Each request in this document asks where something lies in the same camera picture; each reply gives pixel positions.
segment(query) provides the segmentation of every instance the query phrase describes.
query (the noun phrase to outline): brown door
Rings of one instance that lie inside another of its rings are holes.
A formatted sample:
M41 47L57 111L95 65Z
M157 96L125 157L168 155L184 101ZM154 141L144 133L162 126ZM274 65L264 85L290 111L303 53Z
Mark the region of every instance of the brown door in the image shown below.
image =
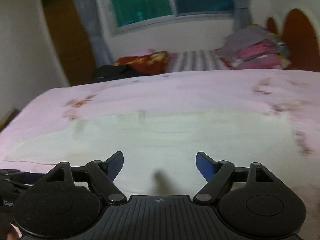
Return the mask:
M96 65L73 0L42 0L42 5L53 44L70 85L88 83Z

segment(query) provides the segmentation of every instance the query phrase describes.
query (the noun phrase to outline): brown headboard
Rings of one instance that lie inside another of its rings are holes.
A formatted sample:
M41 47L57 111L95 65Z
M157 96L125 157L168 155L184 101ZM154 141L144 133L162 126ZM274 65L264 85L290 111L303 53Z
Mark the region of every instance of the brown headboard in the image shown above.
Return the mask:
M267 29L278 33L272 17L267 21ZM290 70L309 70L320 72L320 56L317 36L306 15L299 9L291 10L284 22L282 40L290 50L292 64Z

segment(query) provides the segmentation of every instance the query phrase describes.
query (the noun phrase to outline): stack of clothes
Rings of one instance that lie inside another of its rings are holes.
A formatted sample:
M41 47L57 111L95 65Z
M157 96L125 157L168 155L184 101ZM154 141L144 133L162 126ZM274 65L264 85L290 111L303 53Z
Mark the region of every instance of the stack of clothes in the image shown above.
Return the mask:
M285 69L290 65L287 46L277 34L259 25L231 34L217 52L229 69Z

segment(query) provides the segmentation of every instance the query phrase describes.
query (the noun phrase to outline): window sill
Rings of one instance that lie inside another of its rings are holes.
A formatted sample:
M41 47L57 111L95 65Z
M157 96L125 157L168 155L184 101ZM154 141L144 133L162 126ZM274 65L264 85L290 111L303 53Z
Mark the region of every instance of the window sill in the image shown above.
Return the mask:
M158 17L154 19L144 20L141 22L136 22L123 27L113 27L112 36L127 34L130 32L145 30L148 28L153 28L157 26L172 24L172 23L183 23L190 21L202 21L202 20L222 20L222 19L232 19L233 13L223 12L223 13L211 13L211 14L193 14L193 15L183 15L175 16L168 15L163 17Z

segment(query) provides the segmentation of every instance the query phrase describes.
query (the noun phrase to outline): striped bedsheet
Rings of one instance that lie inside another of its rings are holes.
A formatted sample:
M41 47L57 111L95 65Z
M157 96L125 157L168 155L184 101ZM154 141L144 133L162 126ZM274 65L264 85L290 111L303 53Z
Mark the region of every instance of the striped bedsheet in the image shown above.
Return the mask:
M167 73L180 71L228 70L215 50L193 50L170 54Z

